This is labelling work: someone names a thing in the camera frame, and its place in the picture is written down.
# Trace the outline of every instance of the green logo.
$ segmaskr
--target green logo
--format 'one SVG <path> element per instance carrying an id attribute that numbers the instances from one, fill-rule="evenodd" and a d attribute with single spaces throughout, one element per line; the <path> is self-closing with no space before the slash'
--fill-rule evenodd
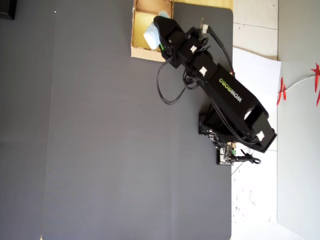
<path id="1" fill-rule="evenodd" d="M 229 93 L 232 94 L 232 96 L 234 96 L 235 99 L 237 99 L 239 103 L 241 103 L 242 98 L 239 96 L 238 93 L 235 92 L 235 90 L 231 88 L 231 86 L 229 86 L 228 83 L 226 83 L 226 81 L 223 80 L 223 78 L 220 78 L 219 82 L 222 84 L 222 86 L 224 86 L 228 90 Z"/>

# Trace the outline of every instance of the gray surface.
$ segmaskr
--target gray surface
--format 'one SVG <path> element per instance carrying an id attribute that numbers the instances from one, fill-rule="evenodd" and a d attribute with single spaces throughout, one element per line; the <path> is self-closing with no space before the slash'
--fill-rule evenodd
<path id="1" fill-rule="evenodd" d="M 232 15 L 212 13 L 231 51 Z M 131 0 L 57 8 L 43 239 L 227 240 L 231 169 L 197 129 L 207 98 L 197 89 L 165 105 L 160 63 L 130 57 L 131 26 Z M 166 67 L 163 94 L 182 86 L 182 69 Z"/>
<path id="2" fill-rule="evenodd" d="M 279 59 L 287 86 L 320 63 L 320 1 L 279 1 Z M 319 87 L 309 79 L 278 108 L 278 222 L 305 240 L 320 235 Z"/>
<path id="3" fill-rule="evenodd" d="M 0 239 L 39 240 L 53 66 L 50 0 L 0 19 Z"/>
<path id="4" fill-rule="evenodd" d="M 231 53 L 230 11 L 183 11 Z M 160 100 L 160 63 L 130 57 L 131 20 L 131 0 L 20 0 L 0 19 L 1 240 L 230 238 L 231 170 L 197 133 L 207 98 Z M 182 71 L 164 69 L 166 97 Z"/>

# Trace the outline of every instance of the table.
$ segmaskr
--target table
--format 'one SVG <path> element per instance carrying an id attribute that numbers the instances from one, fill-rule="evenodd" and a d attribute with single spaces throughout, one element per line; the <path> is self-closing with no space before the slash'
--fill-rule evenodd
<path id="1" fill-rule="evenodd" d="M 204 92 L 173 106 L 160 100 L 161 63 L 130 57 L 131 0 L 53 6 L 42 238 L 229 239 L 231 169 L 198 135 Z M 182 28 L 208 19 L 232 57 L 230 10 L 176 3 L 174 16 Z M 212 51 L 227 67 L 213 43 Z M 162 71 L 167 98 L 180 92 L 182 73 Z"/>

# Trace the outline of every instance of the white tile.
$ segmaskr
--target white tile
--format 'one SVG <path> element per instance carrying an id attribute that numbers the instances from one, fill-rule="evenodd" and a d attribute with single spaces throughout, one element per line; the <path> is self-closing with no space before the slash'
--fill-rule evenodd
<path id="1" fill-rule="evenodd" d="M 233 24 L 233 46 L 272 60 L 278 59 L 278 30 Z"/>
<path id="2" fill-rule="evenodd" d="M 233 22 L 278 29 L 278 0 L 234 0 Z"/>
<path id="3" fill-rule="evenodd" d="M 277 152 L 254 152 L 261 164 L 244 162 L 231 176 L 232 228 L 277 222 Z"/>

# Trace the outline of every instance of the red decoration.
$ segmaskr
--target red decoration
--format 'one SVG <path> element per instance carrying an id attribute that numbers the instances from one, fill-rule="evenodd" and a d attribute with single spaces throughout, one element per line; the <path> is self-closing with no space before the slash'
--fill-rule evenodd
<path id="1" fill-rule="evenodd" d="M 276 105 L 279 105 L 280 99 L 281 99 L 281 94 L 283 92 L 283 99 L 287 100 L 287 93 L 286 93 L 286 85 L 284 85 L 284 78 L 281 78 L 281 86 L 280 86 L 280 91 L 279 91 L 279 97 L 278 97 L 278 102 Z"/>
<path id="2" fill-rule="evenodd" d="M 319 92 L 319 95 L 318 95 L 318 99 L 316 100 L 316 106 L 317 107 L 318 107 L 319 101 L 320 101 L 320 92 Z"/>
<path id="3" fill-rule="evenodd" d="M 315 63 L 315 69 L 311 69 L 311 70 L 315 72 L 314 91 L 317 92 L 318 83 L 319 83 L 319 76 L 320 76 L 319 65 L 317 63 Z"/>

